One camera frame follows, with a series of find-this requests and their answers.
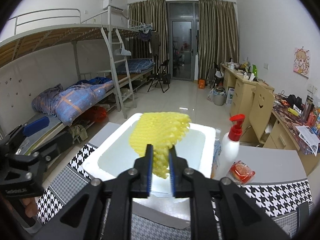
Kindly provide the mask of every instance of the red bottle cap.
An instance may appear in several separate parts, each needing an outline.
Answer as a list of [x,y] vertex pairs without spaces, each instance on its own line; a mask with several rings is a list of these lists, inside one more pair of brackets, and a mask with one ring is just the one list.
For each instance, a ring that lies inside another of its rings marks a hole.
[[240,137],[242,135],[242,124],[244,122],[244,119],[245,119],[244,114],[237,114],[230,118],[230,121],[236,122],[236,124],[231,127],[228,135],[231,141],[237,142],[240,140]]

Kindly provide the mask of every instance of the yellow sponge cloth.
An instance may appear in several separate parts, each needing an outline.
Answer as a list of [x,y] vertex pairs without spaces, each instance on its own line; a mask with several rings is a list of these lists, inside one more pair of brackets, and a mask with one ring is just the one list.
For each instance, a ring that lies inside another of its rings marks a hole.
[[153,145],[152,173],[166,179],[169,166],[169,149],[189,131],[190,117],[175,112],[144,113],[129,138],[130,146],[140,157],[145,155],[147,144]]

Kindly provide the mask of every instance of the red snack package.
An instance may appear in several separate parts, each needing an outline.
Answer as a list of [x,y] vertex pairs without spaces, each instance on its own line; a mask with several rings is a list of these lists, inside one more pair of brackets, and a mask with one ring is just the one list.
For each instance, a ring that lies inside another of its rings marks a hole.
[[256,172],[251,170],[242,161],[237,161],[231,166],[230,172],[232,176],[238,180],[241,184],[246,184]]

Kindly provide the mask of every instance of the drawer handle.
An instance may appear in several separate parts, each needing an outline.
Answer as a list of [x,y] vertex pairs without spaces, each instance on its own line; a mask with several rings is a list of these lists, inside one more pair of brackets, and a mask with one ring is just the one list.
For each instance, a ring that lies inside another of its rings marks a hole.
[[286,144],[285,144],[283,138],[281,137],[281,135],[279,135],[279,140],[280,140],[280,142],[282,143],[282,145],[283,145],[284,147],[286,147]]

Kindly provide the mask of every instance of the air conditioner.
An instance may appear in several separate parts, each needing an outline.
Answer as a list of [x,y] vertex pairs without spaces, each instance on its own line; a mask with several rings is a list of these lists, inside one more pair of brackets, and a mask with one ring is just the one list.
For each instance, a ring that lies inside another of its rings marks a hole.
[[103,0],[103,6],[102,6],[102,8],[103,8],[104,10],[107,10],[109,5],[111,5],[111,6],[114,7],[114,8],[117,8],[117,9],[120,9],[120,10],[124,10],[123,5],[117,3],[117,2],[114,1],[114,0]]

